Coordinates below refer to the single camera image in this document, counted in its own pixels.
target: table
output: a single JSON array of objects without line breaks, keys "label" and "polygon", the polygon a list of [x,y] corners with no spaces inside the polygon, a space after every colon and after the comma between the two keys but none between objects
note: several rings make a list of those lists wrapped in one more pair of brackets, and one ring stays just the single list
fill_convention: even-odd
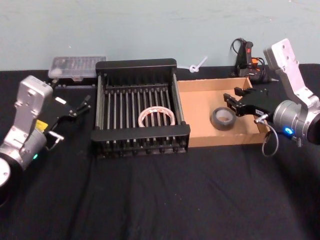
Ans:
[{"label": "table", "polygon": [[[307,87],[320,96],[320,65],[302,64]],[[178,80],[226,78],[230,67],[179,69]],[[12,125],[19,82],[47,71],[0,72],[0,139]],[[279,82],[259,85],[284,100]],[[72,106],[96,89],[62,88]],[[41,152],[11,202],[0,208],[0,239],[319,239],[320,147],[280,137],[264,158],[261,145],[191,148],[186,154],[95,159],[94,111],[62,123],[65,137]]]}]

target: yellow label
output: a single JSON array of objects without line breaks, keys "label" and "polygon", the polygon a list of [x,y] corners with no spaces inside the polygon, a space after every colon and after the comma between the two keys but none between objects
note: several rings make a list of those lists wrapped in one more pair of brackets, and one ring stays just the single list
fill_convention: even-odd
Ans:
[{"label": "yellow label", "polygon": [[48,127],[48,124],[46,124],[43,121],[37,120],[35,127],[43,133],[46,130],[46,128]]}]

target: cardboard box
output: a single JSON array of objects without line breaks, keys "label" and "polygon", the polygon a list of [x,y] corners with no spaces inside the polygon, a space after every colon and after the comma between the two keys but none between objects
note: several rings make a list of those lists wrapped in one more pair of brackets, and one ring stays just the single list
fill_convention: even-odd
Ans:
[{"label": "cardboard box", "polygon": [[251,88],[248,78],[202,79],[178,81],[184,120],[190,125],[189,147],[262,143],[268,128],[255,124],[253,115],[237,117],[231,130],[220,131],[210,121],[212,112],[227,107],[224,93],[235,96],[234,88]]}]

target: light blue wall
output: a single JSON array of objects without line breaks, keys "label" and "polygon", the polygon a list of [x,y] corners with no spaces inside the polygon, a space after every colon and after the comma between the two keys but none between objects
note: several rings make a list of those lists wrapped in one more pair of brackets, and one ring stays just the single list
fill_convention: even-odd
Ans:
[{"label": "light blue wall", "polygon": [[0,0],[0,70],[81,55],[225,66],[237,37],[256,57],[289,38],[301,63],[319,63],[320,0]]}]

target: roll of tape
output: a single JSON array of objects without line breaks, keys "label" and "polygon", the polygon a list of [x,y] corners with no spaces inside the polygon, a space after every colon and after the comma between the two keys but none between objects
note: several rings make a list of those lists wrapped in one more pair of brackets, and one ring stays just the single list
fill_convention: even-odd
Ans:
[{"label": "roll of tape", "polygon": [[213,111],[211,116],[212,125],[221,131],[227,131],[234,127],[236,114],[227,107],[219,107]]}]

